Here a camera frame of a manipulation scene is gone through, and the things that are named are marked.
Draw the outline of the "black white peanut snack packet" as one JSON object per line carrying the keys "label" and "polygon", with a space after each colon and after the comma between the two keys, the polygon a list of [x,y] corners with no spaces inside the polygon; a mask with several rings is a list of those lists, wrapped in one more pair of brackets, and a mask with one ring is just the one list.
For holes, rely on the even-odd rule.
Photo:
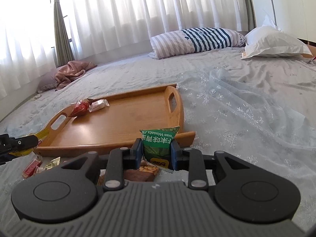
{"label": "black white peanut snack packet", "polygon": [[137,170],[125,170],[123,172],[124,180],[136,182],[153,182],[158,175],[159,168],[145,160],[142,160]]}

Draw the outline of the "green wasabi peas packet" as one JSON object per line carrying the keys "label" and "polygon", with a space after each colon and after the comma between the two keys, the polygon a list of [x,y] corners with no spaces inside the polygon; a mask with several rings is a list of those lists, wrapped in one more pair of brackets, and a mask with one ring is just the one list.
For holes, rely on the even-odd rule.
{"label": "green wasabi peas packet", "polygon": [[140,130],[143,156],[151,164],[172,169],[170,144],[179,131],[179,126],[155,130]]}

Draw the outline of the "red wafer bar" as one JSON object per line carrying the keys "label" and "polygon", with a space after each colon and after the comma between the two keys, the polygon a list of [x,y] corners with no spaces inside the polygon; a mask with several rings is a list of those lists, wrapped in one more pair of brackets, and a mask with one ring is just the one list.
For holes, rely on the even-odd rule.
{"label": "red wafer bar", "polygon": [[22,176],[24,179],[32,176],[36,169],[42,164],[42,161],[40,159],[33,159],[32,162],[23,170]]}

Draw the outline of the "gold red candy packet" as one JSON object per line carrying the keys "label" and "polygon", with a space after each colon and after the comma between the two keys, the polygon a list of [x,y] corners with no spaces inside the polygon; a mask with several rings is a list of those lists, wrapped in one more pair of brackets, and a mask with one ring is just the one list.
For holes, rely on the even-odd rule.
{"label": "gold red candy packet", "polygon": [[60,157],[57,157],[57,158],[52,159],[46,166],[39,167],[38,170],[40,172],[47,171],[47,170],[50,170],[56,166],[59,166],[59,164],[60,164]]}

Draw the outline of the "white pink pastry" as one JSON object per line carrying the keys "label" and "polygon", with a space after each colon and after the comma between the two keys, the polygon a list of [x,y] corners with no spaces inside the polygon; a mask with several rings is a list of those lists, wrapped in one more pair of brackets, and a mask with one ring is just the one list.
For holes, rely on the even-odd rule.
{"label": "white pink pastry", "polygon": [[110,106],[108,101],[106,99],[101,99],[101,100],[92,102],[92,104],[89,106],[88,111],[89,112],[98,111],[98,110],[101,110],[107,106]]}

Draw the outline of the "large red nut snack bag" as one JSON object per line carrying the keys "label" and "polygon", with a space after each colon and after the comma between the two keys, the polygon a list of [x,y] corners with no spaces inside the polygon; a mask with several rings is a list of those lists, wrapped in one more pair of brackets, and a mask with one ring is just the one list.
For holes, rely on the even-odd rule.
{"label": "large red nut snack bag", "polygon": [[93,102],[93,99],[79,100],[74,105],[73,110],[69,114],[69,117],[74,118],[74,117],[84,116],[88,112],[88,109],[90,105],[92,104],[92,102]]}

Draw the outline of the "yellow snack bag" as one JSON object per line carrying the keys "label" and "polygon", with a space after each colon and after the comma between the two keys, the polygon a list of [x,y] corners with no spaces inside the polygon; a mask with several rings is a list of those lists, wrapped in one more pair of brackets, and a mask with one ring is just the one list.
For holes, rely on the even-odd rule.
{"label": "yellow snack bag", "polygon": [[16,157],[29,155],[44,141],[48,134],[49,130],[41,130],[35,134],[14,139],[14,143],[12,144],[12,149],[9,154]]}

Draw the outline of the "wooden serving tray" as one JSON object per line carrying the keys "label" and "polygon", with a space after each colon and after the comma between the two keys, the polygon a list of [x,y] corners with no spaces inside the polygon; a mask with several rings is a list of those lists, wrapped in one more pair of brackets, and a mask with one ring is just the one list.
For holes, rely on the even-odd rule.
{"label": "wooden serving tray", "polygon": [[141,130],[179,127],[181,147],[190,146],[195,132],[183,130],[184,109],[176,84],[128,91],[105,97],[109,106],[71,118],[73,106],[57,113],[47,124],[47,137],[34,152],[43,157],[76,157],[88,151],[107,154],[131,147]]}

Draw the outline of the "small white object on bed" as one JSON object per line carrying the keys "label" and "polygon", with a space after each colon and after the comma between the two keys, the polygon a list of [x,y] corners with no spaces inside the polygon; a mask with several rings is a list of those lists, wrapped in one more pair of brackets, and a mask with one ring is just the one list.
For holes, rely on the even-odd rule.
{"label": "small white object on bed", "polygon": [[41,97],[42,97],[42,93],[38,93],[38,94],[34,95],[34,96],[31,98],[31,100],[32,100],[32,101],[35,101],[35,100],[40,99]]}

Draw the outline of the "purple pillow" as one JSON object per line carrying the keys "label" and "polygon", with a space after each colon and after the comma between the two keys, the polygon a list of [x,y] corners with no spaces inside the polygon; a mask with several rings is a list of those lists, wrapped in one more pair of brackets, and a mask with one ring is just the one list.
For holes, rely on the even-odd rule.
{"label": "purple pillow", "polygon": [[64,86],[60,86],[55,76],[60,71],[61,67],[55,68],[47,72],[40,80],[37,92],[44,92],[50,89],[63,89]]}

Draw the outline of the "grey bed sheet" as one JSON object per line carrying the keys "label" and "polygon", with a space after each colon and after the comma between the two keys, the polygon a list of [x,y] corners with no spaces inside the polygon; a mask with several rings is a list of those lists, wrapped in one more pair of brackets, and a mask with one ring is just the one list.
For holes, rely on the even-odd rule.
{"label": "grey bed sheet", "polygon": [[155,60],[139,55],[101,64],[61,90],[27,100],[1,121],[1,132],[12,136],[34,133],[61,109],[79,99],[176,83],[189,109],[208,103],[211,71],[267,93],[280,104],[303,114],[315,125],[315,61],[292,57],[242,59],[242,50],[226,48]]}

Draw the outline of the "pink crumpled blanket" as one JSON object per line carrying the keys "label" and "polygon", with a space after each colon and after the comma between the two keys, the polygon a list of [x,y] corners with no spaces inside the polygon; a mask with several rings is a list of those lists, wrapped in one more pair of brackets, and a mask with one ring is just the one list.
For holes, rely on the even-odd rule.
{"label": "pink crumpled blanket", "polygon": [[96,64],[91,62],[69,61],[66,65],[59,67],[55,74],[55,80],[57,81],[56,90],[63,89],[95,67]]}

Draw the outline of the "green drape curtain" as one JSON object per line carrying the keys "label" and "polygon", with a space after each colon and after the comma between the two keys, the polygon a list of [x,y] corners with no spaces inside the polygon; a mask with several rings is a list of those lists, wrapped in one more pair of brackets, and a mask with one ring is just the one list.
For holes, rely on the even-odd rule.
{"label": "green drape curtain", "polygon": [[74,60],[72,49],[70,46],[68,34],[66,31],[64,17],[59,0],[53,2],[54,11],[54,33],[55,33],[55,52],[57,65],[63,66],[69,61]]}
{"label": "green drape curtain", "polygon": [[248,31],[256,28],[256,16],[254,13],[254,7],[252,0],[245,0],[246,11],[247,11],[247,20],[248,20]]}

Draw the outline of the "white sheer curtain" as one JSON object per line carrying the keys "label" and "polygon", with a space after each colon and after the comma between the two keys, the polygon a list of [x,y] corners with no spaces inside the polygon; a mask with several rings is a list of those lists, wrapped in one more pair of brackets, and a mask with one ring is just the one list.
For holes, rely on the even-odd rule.
{"label": "white sheer curtain", "polygon": [[[248,29],[245,0],[59,0],[74,59],[191,27]],[[1,97],[57,65],[54,0],[1,0]]]}

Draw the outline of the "right green drape curtain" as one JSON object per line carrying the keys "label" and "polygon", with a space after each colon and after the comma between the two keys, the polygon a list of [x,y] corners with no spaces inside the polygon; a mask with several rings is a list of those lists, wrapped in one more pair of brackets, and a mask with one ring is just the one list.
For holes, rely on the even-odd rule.
{"label": "right green drape curtain", "polygon": [[254,13],[254,7],[252,0],[245,0],[246,11],[247,11],[247,20],[248,20],[248,31],[256,28],[256,16]]}

